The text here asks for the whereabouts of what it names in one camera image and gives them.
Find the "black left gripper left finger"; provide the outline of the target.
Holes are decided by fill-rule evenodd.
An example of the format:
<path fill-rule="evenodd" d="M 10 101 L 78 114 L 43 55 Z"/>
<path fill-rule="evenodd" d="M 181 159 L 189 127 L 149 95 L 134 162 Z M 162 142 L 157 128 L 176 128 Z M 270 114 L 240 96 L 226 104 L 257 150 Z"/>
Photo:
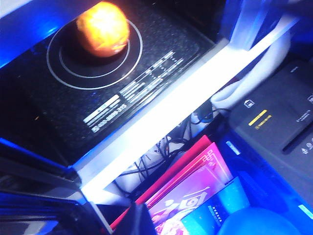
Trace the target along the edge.
<path fill-rule="evenodd" d="M 138 233 L 138 228 L 140 225 L 141 205 L 138 205 L 136 203 L 132 204 L 129 217 L 130 217 L 129 234 L 136 235 Z"/>

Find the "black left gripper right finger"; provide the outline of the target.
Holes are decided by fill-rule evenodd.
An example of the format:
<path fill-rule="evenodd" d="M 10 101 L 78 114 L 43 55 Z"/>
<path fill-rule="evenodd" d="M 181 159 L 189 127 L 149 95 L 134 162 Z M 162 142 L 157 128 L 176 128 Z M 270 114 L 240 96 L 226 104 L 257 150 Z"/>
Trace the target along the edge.
<path fill-rule="evenodd" d="M 155 226 L 152 222 L 149 210 L 145 204 L 140 205 L 140 223 L 139 223 L 139 234 L 140 235 L 156 235 Z"/>

